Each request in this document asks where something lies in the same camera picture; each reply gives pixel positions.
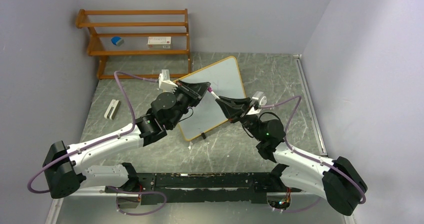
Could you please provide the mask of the yellow-framed whiteboard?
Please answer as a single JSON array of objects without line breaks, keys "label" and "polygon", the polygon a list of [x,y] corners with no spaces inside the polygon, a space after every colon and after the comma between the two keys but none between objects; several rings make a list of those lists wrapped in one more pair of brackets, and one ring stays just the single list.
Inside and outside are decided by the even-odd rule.
[{"label": "yellow-framed whiteboard", "polygon": [[[186,83],[210,82],[218,96],[245,98],[243,81],[234,56],[227,57],[181,78]],[[183,116],[178,127],[186,141],[191,141],[219,125],[227,122],[215,97],[207,92],[201,102]]]}]

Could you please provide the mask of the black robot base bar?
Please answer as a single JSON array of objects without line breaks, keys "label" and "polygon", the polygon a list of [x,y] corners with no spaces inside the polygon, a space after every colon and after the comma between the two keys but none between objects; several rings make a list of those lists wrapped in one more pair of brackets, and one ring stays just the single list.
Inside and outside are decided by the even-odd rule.
[{"label": "black robot base bar", "polygon": [[141,204],[237,202],[267,204],[273,193],[287,187],[270,172],[138,173]]}]

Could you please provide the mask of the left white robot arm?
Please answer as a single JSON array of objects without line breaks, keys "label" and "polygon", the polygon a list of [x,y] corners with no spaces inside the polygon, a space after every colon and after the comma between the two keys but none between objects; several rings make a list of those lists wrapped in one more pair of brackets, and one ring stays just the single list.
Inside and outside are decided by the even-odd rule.
[{"label": "left white robot arm", "polygon": [[96,166],[108,155],[155,143],[173,130],[189,108],[197,106],[210,82],[187,83],[176,81],[171,91],[162,92],[151,102],[145,115],[109,135],[66,146],[53,143],[43,162],[47,192],[53,199],[71,195],[80,188],[113,186],[131,192],[139,178],[130,163],[116,166]]}]

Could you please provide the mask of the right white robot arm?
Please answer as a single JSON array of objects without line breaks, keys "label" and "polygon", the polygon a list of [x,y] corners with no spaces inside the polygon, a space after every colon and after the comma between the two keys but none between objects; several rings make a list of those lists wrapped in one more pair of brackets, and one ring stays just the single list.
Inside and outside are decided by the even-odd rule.
[{"label": "right white robot arm", "polygon": [[274,190],[285,187],[304,190],[325,199],[346,216],[366,202],[367,185],[347,158],[322,157],[289,144],[288,128],[270,111],[267,114],[273,118],[262,120],[257,100],[219,96],[215,101],[230,123],[240,123],[248,136],[258,141],[256,148],[263,159],[282,167],[270,177]]}]

